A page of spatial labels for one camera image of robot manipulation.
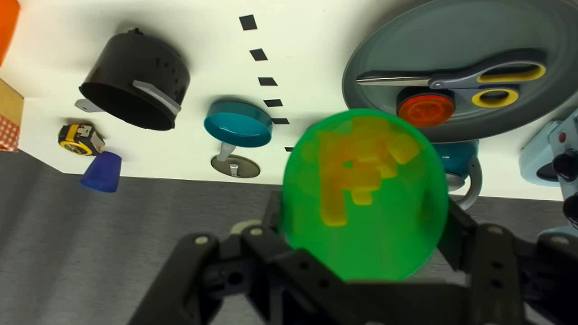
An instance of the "black square marking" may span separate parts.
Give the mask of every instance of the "black square marking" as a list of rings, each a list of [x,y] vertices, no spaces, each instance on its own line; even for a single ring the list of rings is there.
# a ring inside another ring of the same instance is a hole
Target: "black square marking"
[[[284,107],[282,100],[264,100],[267,107]]]
[[[285,118],[275,118],[271,122],[273,122],[273,125],[289,125],[289,120],[285,120]]]
[[[262,86],[262,87],[276,87],[276,82],[273,78],[258,78],[258,86]]]
[[[267,55],[264,49],[249,51],[255,62],[267,62]]]
[[[240,28],[244,31],[255,31],[256,30],[256,22],[253,15],[246,15],[246,17],[238,17]]]

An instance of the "yellow object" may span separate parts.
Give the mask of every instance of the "yellow object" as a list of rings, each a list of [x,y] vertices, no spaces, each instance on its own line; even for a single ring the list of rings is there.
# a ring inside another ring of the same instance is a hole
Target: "yellow object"
[[[419,145],[406,134],[394,136],[387,149],[390,151],[392,158],[397,165],[406,165],[419,156]]]
[[[20,127],[22,123],[23,98],[4,80],[0,80],[0,114]]]
[[[406,134],[383,120],[356,120],[349,134],[318,132],[318,151],[307,147],[307,161],[316,152],[322,178],[322,219],[327,226],[347,226],[345,199],[372,206],[374,192],[397,176],[399,165],[414,161],[421,149]]]
[[[526,71],[518,73],[499,73],[499,71],[490,71],[486,75],[480,75],[477,82],[480,86],[517,86],[517,84],[529,84],[536,82],[545,76],[545,66],[533,64]]]
[[[354,205],[358,206],[370,206],[374,205],[374,196],[370,192],[363,192],[363,190],[352,190],[350,197],[354,201]]]
[[[515,105],[518,100],[520,100],[520,95],[513,89],[488,89],[488,91],[477,93],[471,98],[471,104],[479,109],[499,111],[499,109]]]
[[[18,149],[23,98],[0,80],[0,152]]]
[[[98,156],[105,149],[103,138],[90,123],[65,125],[58,134],[58,145],[78,156]]]

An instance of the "metal plate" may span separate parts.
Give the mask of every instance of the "metal plate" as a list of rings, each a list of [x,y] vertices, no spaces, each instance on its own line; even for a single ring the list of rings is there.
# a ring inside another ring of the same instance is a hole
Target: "metal plate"
[[[238,158],[238,156],[229,156],[228,161],[219,161],[217,156],[211,160],[211,167],[229,178],[235,179],[255,179],[260,174],[260,169],[256,163]]]
[[[432,0],[381,26],[350,58],[343,96],[350,109],[396,114],[403,89],[359,87],[370,71],[428,75],[470,67],[499,53],[536,49],[547,76],[520,87],[504,111],[475,109],[455,96],[455,116],[424,131],[435,143],[480,140],[531,123],[560,107],[578,87],[578,6],[565,0]]]

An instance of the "teal object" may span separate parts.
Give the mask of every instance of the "teal object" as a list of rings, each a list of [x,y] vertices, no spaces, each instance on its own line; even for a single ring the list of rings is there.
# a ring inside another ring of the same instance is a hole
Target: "teal object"
[[[96,192],[114,194],[119,188],[121,161],[123,160],[112,152],[96,156],[79,185]]]
[[[470,163],[477,158],[477,141],[435,145],[446,174],[466,179],[470,176]]]
[[[204,129],[222,143],[256,149],[271,141],[273,123],[269,114],[251,104],[219,100],[211,105]]]

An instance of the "gray floor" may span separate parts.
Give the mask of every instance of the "gray floor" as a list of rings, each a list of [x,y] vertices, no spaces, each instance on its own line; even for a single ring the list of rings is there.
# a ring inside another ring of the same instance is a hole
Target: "gray floor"
[[[119,194],[99,196],[23,156],[0,156],[0,179],[2,325],[123,325],[181,237],[224,237],[260,219],[271,192],[123,181]],[[524,239],[565,225],[555,203],[486,199],[471,216]],[[421,277],[461,281],[439,257]],[[260,322],[233,300],[215,324]]]

